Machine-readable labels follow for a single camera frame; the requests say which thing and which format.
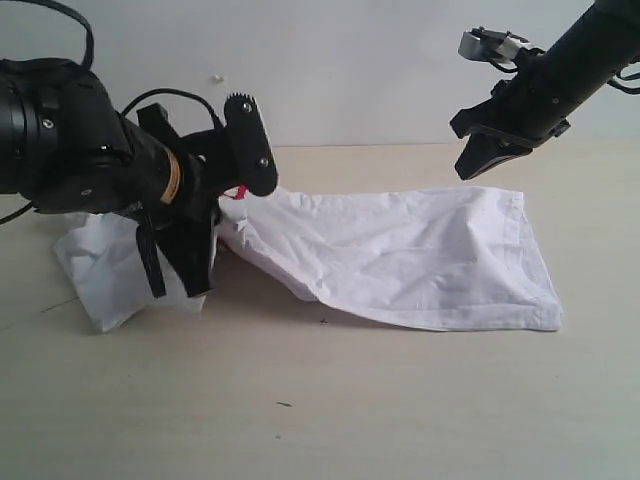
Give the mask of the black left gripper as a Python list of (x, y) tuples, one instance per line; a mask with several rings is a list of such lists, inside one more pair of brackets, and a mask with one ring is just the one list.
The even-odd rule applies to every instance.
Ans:
[(186, 135), (159, 103), (139, 109), (135, 122), (127, 118), (129, 107), (118, 113), (132, 156), (133, 197), (121, 215), (136, 222), (136, 245), (156, 299), (166, 295), (157, 245), (188, 298), (213, 288), (214, 227), (230, 179), (230, 147), (220, 117), (209, 103), (204, 107), (212, 127)]

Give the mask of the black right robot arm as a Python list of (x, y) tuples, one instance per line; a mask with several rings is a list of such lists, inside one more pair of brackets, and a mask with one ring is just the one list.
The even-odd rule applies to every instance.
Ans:
[(471, 180), (561, 136), (569, 116), (603, 86), (638, 94), (621, 73), (639, 60), (639, 4), (596, 1), (547, 50), (510, 31), (478, 27), (463, 33), (458, 53), (509, 76), (450, 122), (467, 141), (455, 171)]

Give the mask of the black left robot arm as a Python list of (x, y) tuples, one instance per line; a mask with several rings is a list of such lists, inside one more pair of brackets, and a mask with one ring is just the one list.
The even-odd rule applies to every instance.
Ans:
[(203, 157), (153, 104), (133, 123), (97, 76), (71, 60), (1, 62), (1, 191), (40, 214), (116, 214), (135, 242), (154, 297), (166, 259), (188, 297), (213, 287), (219, 208)]

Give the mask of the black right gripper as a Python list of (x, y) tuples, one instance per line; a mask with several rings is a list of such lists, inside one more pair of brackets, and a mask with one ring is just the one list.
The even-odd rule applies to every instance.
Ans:
[(531, 154), (564, 133), (572, 112), (573, 100), (544, 77), (518, 74), (499, 81), (488, 99), (450, 120), (458, 138), (471, 135), (454, 166), (458, 177), (472, 180)]

